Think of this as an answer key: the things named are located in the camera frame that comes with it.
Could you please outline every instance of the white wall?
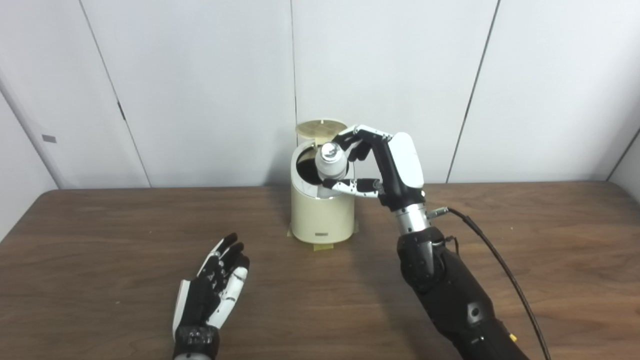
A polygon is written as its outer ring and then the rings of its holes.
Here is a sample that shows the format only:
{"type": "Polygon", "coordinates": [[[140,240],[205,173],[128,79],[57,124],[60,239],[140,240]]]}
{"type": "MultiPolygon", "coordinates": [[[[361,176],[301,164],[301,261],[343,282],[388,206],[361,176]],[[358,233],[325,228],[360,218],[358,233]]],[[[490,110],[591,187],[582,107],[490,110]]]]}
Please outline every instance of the white wall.
{"type": "Polygon", "coordinates": [[[83,3],[152,186],[288,181],[289,0],[83,3]]]}
{"type": "Polygon", "coordinates": [[[56,188],[0,94],[0,241],[40,194],[56,188]]]}
{"type": "MultiPolygon", "coordinates": [[[[298,122],[410,133],[425,180],[447,178],[495,0],[293,1],[298,122]]],[[[379,177],[373,161],[358,177],[379,177]]]]}
{"type": "MultiPolygon", "coordinates": [[[[320,117],[410,133],[441,183],[495,5],[0,0],[0,88],[63,188],[285,183],[320,117]]],[[[449,180],[605,179],[640,126],[637,19],[502,2],[449,180]]]]}
{"type": "Polygon", "coordinates": [[[611,176],[611,181],[622,186],[640,202],[640,140],[636,138],[629,151],[611,176]]]}
{"type": "Polygon", "coordinates": [[[63,188],[148,186],[77,0],[0,0],[0,83],[63,188]]]}
{"type": "Polygon", "coordinates": [[[452,182],[604,180],[640,126],[640,2],[503,1],[452,182]]]}

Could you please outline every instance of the open lid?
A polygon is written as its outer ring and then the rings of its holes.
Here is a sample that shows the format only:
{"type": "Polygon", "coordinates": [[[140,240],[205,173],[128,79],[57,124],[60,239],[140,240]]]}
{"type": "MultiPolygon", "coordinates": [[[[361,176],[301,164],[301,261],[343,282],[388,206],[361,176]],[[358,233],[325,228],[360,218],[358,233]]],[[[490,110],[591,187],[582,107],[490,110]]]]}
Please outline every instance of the open lid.
{"type": "Polygon", "coordinates": [[[318,146],[332,140],[346,128],[347,125],[338,120],[318,119],[298,124],[296,133],[303,138],[315,141],[316,146],[318,146]]]}

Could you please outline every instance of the black and white robotic hand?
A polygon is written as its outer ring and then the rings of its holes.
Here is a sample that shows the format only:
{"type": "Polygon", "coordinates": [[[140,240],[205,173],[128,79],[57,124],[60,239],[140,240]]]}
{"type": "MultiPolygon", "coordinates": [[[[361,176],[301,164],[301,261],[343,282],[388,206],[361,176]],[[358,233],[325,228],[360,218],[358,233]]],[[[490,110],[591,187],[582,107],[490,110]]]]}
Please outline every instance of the black and white robotic hand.
{"type": "Polygon", "coordinates": [[[180,283],[173,314],[173,360],[215,360],[218,330],[236,305],[249,271],[235,233],[211,250],[195,279],[180,283]]]}
{"type": "Polygon", "coordinates": [[[320,148],[316,167],[324,187],[378,198],[395,214],[402,276],[440,334],[452,341],[464,360],[528,359],[496,318],[489,296],[460,257],[446,247],[447,238],[430,224],[430,218],[450,209],[426,211],[422,168],[408,134],[349,127],[320,148]],[[345,157],[364,160],[370,152],[381,179],[341,178],[345,157]]]}

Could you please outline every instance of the small label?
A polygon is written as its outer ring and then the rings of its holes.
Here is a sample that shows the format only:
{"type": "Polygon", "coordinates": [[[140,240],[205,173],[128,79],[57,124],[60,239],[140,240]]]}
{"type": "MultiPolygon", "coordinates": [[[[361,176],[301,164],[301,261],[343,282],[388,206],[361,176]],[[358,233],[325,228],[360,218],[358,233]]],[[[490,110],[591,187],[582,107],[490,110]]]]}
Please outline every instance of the small label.
{"type": "Polygon", "coordinates": [[[46,142],[52,142],[52,143],[58,143],[58,141],[56,141],[56,137],[55,136],[51,136],[51,135],[42,135],[42,140],[46,141],[46,142]]]}

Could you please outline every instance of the yellow tag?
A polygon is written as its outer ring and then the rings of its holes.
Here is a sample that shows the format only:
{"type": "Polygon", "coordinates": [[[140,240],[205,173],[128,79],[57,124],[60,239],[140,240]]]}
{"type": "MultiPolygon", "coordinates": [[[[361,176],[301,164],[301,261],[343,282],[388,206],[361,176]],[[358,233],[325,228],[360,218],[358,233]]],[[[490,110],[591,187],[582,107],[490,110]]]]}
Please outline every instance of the yellow tag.
{"type": "Polygon", "coordinates": [[[333,244],[314,244],[314,251],[333,249],[333,244]]]}

